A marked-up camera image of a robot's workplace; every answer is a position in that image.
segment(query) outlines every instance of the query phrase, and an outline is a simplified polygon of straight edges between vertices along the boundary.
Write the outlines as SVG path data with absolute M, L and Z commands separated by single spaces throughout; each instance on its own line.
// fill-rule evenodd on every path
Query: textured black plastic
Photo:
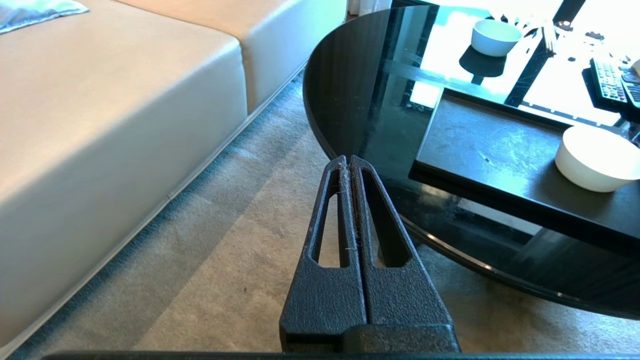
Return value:
M 329 269 L 317 258 L 334 194 L 342 268 Z M 385 267 L 374 262 L 373 226 Z M 341 156 L 324 169 L 280 317 L 280 341 L 286 352 L 460 351 L 453 321 L 382 182 L 356 156 L 349 164 Z
M 348 178 L 344 156 L 324 168 L 307 238 L 280 316 L 283 351 L 339 351 L 342 333 L 367 323 Z M 332 195 L 338 197 L 341 267 L 323 268 L 317 259 Z
M 367 322 L 380 325 L 447 325 L 453 333 L 453 320 L 418 258 L 375 169 L 356 156 L 351 157 L 349 167 L 358 215 L 356 227 L 361 236 L 360 261 Z M 386 268 L 380 268 L 374 262 L 372 224 L 368 212 L 371 212 Z
M 345 353 L 409 354 L 459 352 L 451 325 L 365 325 L 342 335 Z

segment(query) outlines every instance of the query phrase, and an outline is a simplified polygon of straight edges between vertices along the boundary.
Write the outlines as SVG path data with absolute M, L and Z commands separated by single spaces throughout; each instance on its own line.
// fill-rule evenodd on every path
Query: blue pillow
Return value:
M 0 34 L 87 11 L 71 0 L 0 0 Z

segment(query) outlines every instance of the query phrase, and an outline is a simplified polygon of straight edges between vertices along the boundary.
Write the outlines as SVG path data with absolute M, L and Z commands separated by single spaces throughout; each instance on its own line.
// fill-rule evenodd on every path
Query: black tray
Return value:
M 640 182 L 585 190 L 554 158 L 570 125 L 444 89 L 409 177 L 548 229 L 640 256 Z

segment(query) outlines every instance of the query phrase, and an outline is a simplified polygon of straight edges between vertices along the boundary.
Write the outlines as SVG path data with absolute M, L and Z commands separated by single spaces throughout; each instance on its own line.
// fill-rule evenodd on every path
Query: white bowl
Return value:
M 497 20 L 480 20 L 471 34 L 471 47 L 488 56 L 505 56 L 522 38 L 514 25 Z
M 574 126 L 563 134 L 556 166 L 580 187 L 613 192 L 640 179 L 640 149 L 607 130 Z

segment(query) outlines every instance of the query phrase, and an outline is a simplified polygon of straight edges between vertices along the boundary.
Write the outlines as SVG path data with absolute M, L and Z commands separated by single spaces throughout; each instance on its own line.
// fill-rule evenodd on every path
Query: remote control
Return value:
M 631 105 L 640 109 L 640 76 L 632 67 L 620 67 L 622 71 L 622 86 L 625 88 Z
M 591 77 L 596 86 L 596 97 L 599 104 L 606 107 L 620 108 L 627 103 L 627 96 L 620 81 L 620 69 L 602 61 L 590 60 Z

